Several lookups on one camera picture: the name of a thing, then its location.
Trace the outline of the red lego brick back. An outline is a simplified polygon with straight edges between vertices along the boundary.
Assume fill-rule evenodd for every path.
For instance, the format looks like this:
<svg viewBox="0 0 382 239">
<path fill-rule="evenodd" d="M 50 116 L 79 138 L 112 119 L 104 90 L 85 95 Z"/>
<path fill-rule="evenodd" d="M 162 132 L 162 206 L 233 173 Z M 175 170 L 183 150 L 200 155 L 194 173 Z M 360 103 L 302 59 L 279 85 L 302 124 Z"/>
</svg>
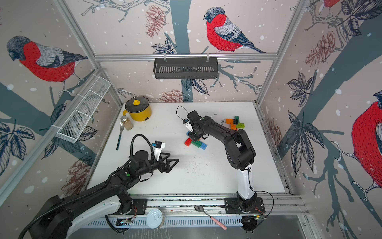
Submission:
<svg viewBox="0 0 382 239">
<path fill-rule="evenodd" d="M 191 138 L 188 138 L 186 141 L 185 141 L 185 145 L 186 146 L 190 146 L 192 144 L 192 139 Z"/>
</svg>

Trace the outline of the blue lego brick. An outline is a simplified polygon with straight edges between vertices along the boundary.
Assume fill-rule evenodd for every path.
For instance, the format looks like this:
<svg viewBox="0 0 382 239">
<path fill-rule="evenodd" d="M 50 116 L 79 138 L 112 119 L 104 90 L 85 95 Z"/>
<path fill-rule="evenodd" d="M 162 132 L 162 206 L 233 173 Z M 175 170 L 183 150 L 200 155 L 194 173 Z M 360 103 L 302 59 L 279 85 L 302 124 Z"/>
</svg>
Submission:
<svg viewBox="0 0 382 239">
<path fill-rule="evenodd" d="M 205 143 L 202 143 L 200 148 L 205 150 L 207 148 L 207 145 Z"/>
</svg>

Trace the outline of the lime green lego brick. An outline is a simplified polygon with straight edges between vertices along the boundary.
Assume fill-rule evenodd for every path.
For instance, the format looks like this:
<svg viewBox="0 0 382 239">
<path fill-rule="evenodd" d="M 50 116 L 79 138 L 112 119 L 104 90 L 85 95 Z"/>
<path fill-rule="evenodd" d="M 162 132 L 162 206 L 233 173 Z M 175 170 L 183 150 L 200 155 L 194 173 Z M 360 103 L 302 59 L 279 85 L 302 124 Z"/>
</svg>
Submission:
<svg viewBox="0 0 382 239">
<path fill-rule="evenodd" d="M 237 128 L 237 129 L 244 129 L 244 128 L 245 128 L 245 124 L 244 124 L 244 123 L 238 123 L 238 124 L 236 125 L 236 128 Z"/>
</svg>

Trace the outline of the dark green lego brick front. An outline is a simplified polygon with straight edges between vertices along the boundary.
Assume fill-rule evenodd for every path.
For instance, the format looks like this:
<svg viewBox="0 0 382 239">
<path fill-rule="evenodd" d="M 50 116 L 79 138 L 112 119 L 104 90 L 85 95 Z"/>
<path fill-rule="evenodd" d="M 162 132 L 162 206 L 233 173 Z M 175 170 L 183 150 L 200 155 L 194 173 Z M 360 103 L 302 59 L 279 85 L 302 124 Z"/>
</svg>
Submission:
<svg viewBox="0 0 382 239">
<path fill-rule="evenodd" d="M 202 143 L 201 141 L 193 141 L 193 140 L 192 140 L 192 144 L 193 144 L 194 146 L 200 148 L 200 147 L 202 146 L 203 143 Z"/>
</svg>

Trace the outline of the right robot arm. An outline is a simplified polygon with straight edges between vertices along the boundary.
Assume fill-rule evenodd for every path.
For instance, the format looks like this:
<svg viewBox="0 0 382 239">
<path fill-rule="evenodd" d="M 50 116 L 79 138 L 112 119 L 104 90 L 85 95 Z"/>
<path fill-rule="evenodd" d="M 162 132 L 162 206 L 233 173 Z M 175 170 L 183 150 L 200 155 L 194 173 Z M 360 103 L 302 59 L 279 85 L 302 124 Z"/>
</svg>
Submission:
<svg viewBox="0 0 382 239">
<path fill-rule="evenodd" d="M 246 131 L 229 129 L 209 116 L 201 117 L 196 111 L 188 113 L 182 122 L 193 141 L 212 136 L 223 143 L 229 164 L 238 172 L 237 208 L 243 212 L 251 211 L 257 200 L 250 178 L 256 152 Z"/>
</svg>

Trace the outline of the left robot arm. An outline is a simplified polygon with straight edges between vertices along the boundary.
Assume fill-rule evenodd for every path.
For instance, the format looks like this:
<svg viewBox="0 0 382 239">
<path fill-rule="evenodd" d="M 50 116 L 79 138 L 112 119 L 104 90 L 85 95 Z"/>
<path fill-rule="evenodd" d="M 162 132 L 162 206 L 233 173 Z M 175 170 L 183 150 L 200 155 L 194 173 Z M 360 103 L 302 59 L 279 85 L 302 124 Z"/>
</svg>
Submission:
<svg viewBox="0 0 382 239">
<path fill-rule="evenodd" d="M 133 151 L 134 141 L 143 138 L 150 150 Z M 66 239 L 82 226 L 100 218 L 120 212 L 128 214 L 133 203 L 128 189 L 141 181 L 145 174 L 158 170 L 170 173 L 179 163 L 169 153 L 155 156 L 154 147 L 143 134 L 136 134 L 130 144 L 130 156 L 121 167 L 112 172 L 106 181 L 74 196 L 48 199 L 35 218 L 20 232 L 22 239 L 30 234 L 33 239 Z"/>
</svg>

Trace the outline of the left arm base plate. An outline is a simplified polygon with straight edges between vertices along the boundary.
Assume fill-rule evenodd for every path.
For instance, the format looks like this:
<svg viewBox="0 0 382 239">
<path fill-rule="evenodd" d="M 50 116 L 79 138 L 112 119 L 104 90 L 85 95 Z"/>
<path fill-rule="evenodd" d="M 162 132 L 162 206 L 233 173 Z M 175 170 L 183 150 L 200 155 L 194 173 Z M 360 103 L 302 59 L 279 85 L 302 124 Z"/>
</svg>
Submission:
<svg viewBox="0 0 382 239">
<path fill-rule="evenodd" d="M 144 215 L 147 207 L 147 199 L 129 199 L 126 202 L 122 202 L 119 209 L 116 211 L 116 215 Z"/>
</svg>

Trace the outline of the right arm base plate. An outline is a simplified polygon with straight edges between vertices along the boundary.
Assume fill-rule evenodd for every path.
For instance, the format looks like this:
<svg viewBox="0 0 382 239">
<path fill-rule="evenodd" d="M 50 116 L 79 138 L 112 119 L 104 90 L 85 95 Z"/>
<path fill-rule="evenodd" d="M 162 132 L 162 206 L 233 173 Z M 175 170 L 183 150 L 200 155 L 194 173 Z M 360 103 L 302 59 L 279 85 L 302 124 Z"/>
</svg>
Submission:
<svg viewBox="0 0 382 239">
<path fill-rule="evenodd" d="M 248 200 L 242 198 L 224 198 L 222 206 L 227 214 L 265 214 L 263 199 L 256 197 Z"/>
</svg>

